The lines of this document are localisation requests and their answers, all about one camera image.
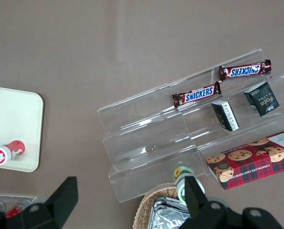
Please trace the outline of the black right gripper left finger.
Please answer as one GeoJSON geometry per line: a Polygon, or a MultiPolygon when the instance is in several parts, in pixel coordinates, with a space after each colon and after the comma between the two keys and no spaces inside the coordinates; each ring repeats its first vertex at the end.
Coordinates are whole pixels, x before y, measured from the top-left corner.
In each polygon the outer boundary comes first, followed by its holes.
{"type": "Polygon", "coordinates": [[[76,177],[67,177],[44,202],[33,203],[6,220],[7,229],[61,229],[78,203],[76,177]]]}

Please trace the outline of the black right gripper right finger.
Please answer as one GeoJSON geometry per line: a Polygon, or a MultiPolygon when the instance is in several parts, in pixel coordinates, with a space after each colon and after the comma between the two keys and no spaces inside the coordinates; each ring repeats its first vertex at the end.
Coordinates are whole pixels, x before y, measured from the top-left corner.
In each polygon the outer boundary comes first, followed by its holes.
{"type": "Polygon", "coordinates": [[[238,229],[240,215],[219,199],[208,199],[194,177],[185,177],[185,201],[190,213],[182,229],[238,229]]]}

